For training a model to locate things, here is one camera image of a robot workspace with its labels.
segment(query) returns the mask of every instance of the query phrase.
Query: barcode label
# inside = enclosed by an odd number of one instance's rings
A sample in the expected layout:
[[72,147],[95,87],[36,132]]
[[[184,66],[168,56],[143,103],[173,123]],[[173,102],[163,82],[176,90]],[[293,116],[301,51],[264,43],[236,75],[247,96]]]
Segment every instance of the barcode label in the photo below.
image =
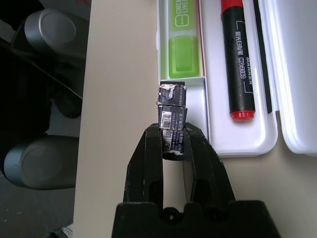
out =
[[171,140],[173,135],[173,131],[171,130],[163,130],[163,140]]
[[162,118],[160,120],[160,127],[162,129],[170,130],[170,123],[172,121],[172,112],[162,112]]

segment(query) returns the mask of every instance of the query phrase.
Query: desk surface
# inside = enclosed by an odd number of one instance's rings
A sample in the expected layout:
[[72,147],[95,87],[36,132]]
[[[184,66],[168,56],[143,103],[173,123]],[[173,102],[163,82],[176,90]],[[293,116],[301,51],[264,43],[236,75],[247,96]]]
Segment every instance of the desk surface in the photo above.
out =
[[[157,120],[155,0],[94,0],[91,9],[77,169],[74,237],[111,237],[126,166]],[[282,237],[315,238],[317,159],[295,155],[282,132],[255,158],[224,160],[237,199],[259,199]],[[164,202],[185,202],[181,167],[164,163]]]

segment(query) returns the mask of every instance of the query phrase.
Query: white label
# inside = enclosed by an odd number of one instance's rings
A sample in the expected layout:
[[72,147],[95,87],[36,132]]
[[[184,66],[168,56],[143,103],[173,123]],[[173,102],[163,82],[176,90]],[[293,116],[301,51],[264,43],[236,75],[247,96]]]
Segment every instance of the white label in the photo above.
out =
[[177,15],[175,17],[175,26],[176,27],[185,27],[188,25],[189,25],[189,15],[182,14],[182,15]]
[[172,121],[172,112],[162,112],[162,118],[160,120],[160,127],[162,129],[170,130],[171,121]]

